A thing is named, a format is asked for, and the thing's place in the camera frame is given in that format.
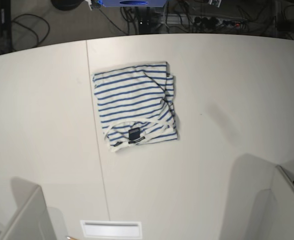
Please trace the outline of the black robot arm image-left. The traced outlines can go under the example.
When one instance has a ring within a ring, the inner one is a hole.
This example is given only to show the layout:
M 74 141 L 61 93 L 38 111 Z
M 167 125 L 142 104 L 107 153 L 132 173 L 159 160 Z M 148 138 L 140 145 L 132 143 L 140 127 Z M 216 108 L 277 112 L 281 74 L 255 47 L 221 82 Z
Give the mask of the black robot arm image-left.
M 51 4 L 60 11 L 71 11 L 76 9 L 83 0 L 51 0 Z

